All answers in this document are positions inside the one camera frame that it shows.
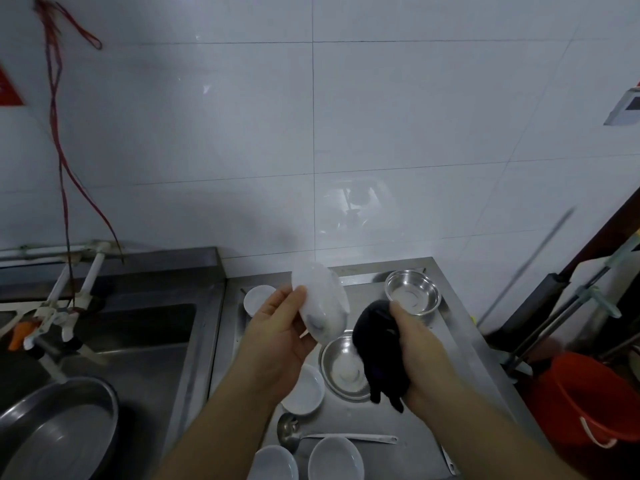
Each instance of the white tile wall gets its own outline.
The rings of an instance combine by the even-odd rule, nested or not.
[[[132,248],[230,276],[432,255],[500,326],[640,184],[604,128],[640,80],[637,0],[59,0],[68,158]],[[0,0],[0,247],[61,244],[42,28]],[[72,241],[108,237],[69,190]]]
[[[566,44],[316,44],[316,172],[507,161]]]

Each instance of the red sign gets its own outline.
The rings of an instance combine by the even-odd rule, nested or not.
[[[0,67],[0,106],[24,106],[22,99]]]

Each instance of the person's left hand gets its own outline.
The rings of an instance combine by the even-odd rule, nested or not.
[[[307,290],[291,284],[276,290],[247,325],[230,376],[243,382],[270,406],[276,407],[293,389],[300,369],[316,341],[307,334],[298,313]]]

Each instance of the ladle handle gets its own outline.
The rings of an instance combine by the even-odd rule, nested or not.
[[[359,435],[356,433],[324,433],[321,435],[305,435],[304,437],[305,438],[347,438],[348,440],[369,441],[372,443],[387,443],[390,445],[395,445],[396,443],[398,443],[397,436],[388,436],[388,435]]]

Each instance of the hand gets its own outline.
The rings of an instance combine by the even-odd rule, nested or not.
[[[421,419],[434,395],[460,382],[439,339],[397,301],[391,302],[391,315],[400,330],[404,370],[411,386],[404,403]]]
[[[299,286],[281,286],[247,325],[229,375],[243,381],[251,393],[275,408],[293,389],[300,369],[316,341],[307,334],[298,313],[307,298]]]

